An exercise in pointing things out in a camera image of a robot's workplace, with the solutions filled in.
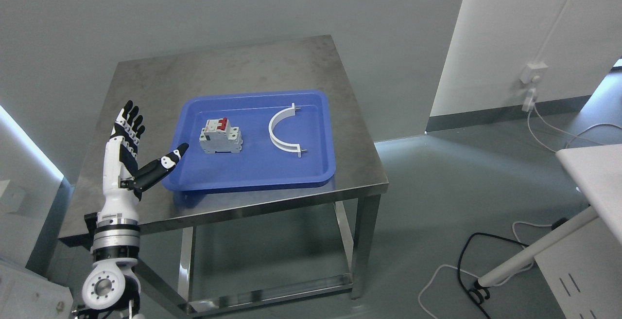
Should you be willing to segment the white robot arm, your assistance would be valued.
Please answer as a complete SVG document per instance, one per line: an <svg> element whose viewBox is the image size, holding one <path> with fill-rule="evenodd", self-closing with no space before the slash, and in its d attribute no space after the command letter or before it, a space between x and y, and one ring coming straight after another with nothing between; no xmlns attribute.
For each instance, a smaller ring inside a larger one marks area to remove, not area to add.
<svg viewBox="0 0 622 319"><path fill-rule="evenodd" d="M82 286L84 305L71 311L74 319L108 319L118 312L122 319L144 319L140 312L141 286L134 268L138 263L140 228L133 219L98 221L97 213L84 216L92 237L93 268Z"/></svg>

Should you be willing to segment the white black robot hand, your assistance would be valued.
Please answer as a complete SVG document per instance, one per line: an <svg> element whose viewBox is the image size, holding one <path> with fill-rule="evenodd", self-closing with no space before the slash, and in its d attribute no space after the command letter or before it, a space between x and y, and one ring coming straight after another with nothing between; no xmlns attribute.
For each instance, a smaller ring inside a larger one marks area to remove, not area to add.
<svg viewBox="0 0 622 319"><path fill-rule="evenodd" d="M138 106L131 100L118 113L103 161L103 195L105 202L97 214L96 223L115 224L118 219L138 223L136 206L143 192L161 182L175 167L189 148L183 142L175 150L138 166L138 146L146 127Z"/></svg>

